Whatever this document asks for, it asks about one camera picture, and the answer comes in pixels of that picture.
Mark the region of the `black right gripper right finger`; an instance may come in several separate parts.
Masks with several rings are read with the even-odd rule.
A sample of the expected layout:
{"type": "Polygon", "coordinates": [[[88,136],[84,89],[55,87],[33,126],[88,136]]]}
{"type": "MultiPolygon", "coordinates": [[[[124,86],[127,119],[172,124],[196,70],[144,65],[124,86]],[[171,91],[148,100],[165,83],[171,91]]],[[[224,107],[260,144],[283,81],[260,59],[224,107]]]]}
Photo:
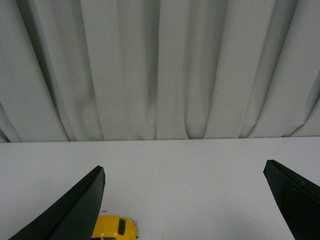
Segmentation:
{"type": "Polygon", "coordinates": [[[318,240],[320,187],[273,159],[263,174],[294,239],[318,240]]]}

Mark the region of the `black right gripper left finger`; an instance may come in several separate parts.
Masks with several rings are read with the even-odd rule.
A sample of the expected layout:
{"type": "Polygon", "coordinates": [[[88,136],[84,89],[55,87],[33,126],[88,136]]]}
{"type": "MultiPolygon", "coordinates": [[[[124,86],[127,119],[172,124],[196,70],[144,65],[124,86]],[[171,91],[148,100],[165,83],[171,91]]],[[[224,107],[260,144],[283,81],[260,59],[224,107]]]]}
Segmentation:
{"type": "Polygon", "coordinates": [[[90,240],[100,212],[105,171],[96,166],[11,240],[90,240]]]}

